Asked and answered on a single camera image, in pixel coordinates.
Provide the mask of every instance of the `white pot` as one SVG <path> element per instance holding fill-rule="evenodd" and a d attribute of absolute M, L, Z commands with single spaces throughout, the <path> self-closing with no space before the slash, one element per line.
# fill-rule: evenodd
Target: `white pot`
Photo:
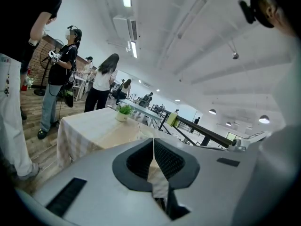
<path fill-rule="evenodd" d="M 118 120 L 120 122 L 125 122 L 128 118 L 128 115 L 124 115 L 124 114 L 118 112 L 115 118 L 116 118 L 116 120 Z"/>

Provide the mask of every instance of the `table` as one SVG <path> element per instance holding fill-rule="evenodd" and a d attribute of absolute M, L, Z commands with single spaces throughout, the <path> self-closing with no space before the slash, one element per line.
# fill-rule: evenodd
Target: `table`
<path fill-rule="evenodd" d="M 128 104 L 129 106 L 131 106 L 133 108 L 135 108 L 135 110 L 137 110 L 137 111 L 139 111 L 139 112 L 141 112 L 141 113 L 149 116 L 151 118 L 149 126 L 151 126 L 151 124 L 154 121 L 154 119 L 157 119 L 158 122 L 154 126 L 154 128 L 156 128 L 157 124 L 162 120 L 162 118 L 160 116 L 158 116 L 156 113 L 154 113 L 154 112 L 152 112 L 152 111 L 150 111 L 150 110 L 148 110 L 148 109 L 146 109 L 146 108 L 144 108 L 142 106 L 139 106 L 138 104 L 135 104 L 132 101 L 129 101 L 129 100 L 126 100 L 126 99 L 120 100 L 120 101 L 123 102 L 123 103 Z"/>
<path fill-rule="evenodd" d="M 75 75 L 75 79 L 79 80 L 79 86 L 77 86 L 77 85 L 73 86 L 74 88 L 79 88 L 79 91 L 77 92 L 77 95 L 76 95 L 76 98 L 75 98 L 75 101 L 77 101 L 78 98 L 81 99 L 82 90 L 83 90 L 83 87 L 85 86 L 86 80 L 79 77 L 78 75 Z"/>
<path fill-rule="evenodd" d="M 115 119 L 118 112 L 104 108 L 88 113 L 63 117 L 57 136 L 57 161 L 64 168 L 72 161 L 95 150 L 107 149 L 148 137 L 177 138 L 150 128 L 131 118 L 126 122 Z"/>

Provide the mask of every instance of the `potted plant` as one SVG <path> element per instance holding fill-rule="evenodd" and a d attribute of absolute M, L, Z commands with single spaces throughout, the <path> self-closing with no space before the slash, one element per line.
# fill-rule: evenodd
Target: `potted plant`
<path fill-rule="evenodd" d="M 118 113 L 116 115 L 116 120 L 120 122 L 124 122 L 127 120 L 128 115 L 132 112 L 132 108 L 129 105 L 120 106 L 118 107 Z"/>

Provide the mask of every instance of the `white t-shirt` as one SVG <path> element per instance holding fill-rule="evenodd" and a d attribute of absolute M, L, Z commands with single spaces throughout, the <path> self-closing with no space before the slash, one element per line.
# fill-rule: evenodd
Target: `white t-shirt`
<path fill-rule="evenodd" d="M 130 85 L 129 85 L 127 88 L 124 88 L 124 87 L 122 86 L 121 92 L 127 93 L 129 89 L 131 89 L 131 86 L 130 86 Z"/>
<path fill-rule="evenodd" d="M 89 74 L 93 68 L 92 64 L 87 64 L 84 68 L 83 74 Z"/>
<path fill-rule="evenodd" d="M 117 70 L 113 73 L 105 73 L 102 74 L 101 72 L 97 71 L 93 88 L 100 91 L 106 91 L 110 89 L 110 79 L 115 79 L 117 75 Z"/>

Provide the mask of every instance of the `window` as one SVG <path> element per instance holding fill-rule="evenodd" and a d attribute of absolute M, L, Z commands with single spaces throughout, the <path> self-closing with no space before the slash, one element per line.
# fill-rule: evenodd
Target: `window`
<path fill-rule="evenodd" d="M 242 137 L 240 137 L 240 136 L 238 136 L 238 135 L 235 135 L 235 134 L 232 134 L 232 133 L 228 132 L 226 138 L 229 139 L 230 141 L 233 141 L 234 139 L 241 139 Z"/>

